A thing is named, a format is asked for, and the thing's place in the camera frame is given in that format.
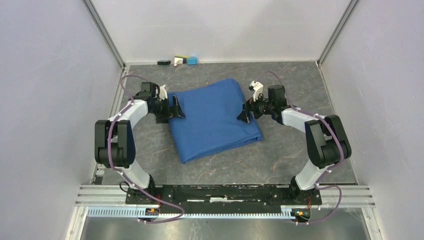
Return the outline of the small black block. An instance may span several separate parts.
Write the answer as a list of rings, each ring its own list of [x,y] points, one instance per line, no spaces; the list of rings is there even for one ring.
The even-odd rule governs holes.
[[[160,66],[167,66],[167,65],[171,64],[171,61],[170,60],[158,60],[157,64],[160,65]]]

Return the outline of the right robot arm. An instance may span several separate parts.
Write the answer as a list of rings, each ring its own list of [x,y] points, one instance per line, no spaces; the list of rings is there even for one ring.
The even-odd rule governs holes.
[[[263,88],[258,81],[250,83],[253,95],[243,103],[237,119],[250,123],[270,115],[277,123],[305,134],[308,161],[292,178],[288,191],[293,203],[302,204],[317,189],[324,173],[351,156],[352,148],[339,116],[312,114],[290,104],[282,85],[268,87],[268,97],[264,97]]]

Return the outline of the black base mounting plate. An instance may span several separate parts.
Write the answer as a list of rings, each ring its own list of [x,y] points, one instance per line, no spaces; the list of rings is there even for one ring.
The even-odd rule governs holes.
[[[305,197],[291,199],[288,185],[277,184],[222,184],[155,186],[157,199],[138,192],[126,192],[127,205],[146,205],[167,214],[224,214],[276,213],[281,206],[319,206],[321,193],[314,190]]]

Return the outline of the cyan blue block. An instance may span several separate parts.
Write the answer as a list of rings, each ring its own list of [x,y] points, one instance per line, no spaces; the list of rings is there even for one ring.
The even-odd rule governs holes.
[[[190,56],[186,59],[187,65],[197,65],[198,64],[198,58],[194,56]]]

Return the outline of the blue surgical wrap cloth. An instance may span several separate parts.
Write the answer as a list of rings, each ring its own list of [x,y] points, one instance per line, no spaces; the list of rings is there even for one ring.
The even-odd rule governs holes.
[[[245,97],[233,78],[168,95],[177,96],[185,115],[169,120],[182,164],[264,139],[255,120],[245,123],[237,119]]]

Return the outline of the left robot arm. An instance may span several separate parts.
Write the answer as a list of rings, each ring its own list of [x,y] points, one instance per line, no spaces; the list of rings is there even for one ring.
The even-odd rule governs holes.
[[[141,84],[139,92],[130,95],[117,114],[94,125],[95,161],[117,172],[128,185],[127,193],[138,193],[145,204],[153,203],[158,194],[153,178],[136,161],[133,129],[149,114],[155,116],[158,124],[186,117],[177,95],[169,95],[166,85],[147,81]]]

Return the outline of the white and yellow block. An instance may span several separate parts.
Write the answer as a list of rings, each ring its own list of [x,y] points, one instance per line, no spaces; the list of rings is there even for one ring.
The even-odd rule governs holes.
[[[178,65],[186,64],[189,58],[190,58],[189,56],[175,55],[173,60],[173,65],[176,67]]]

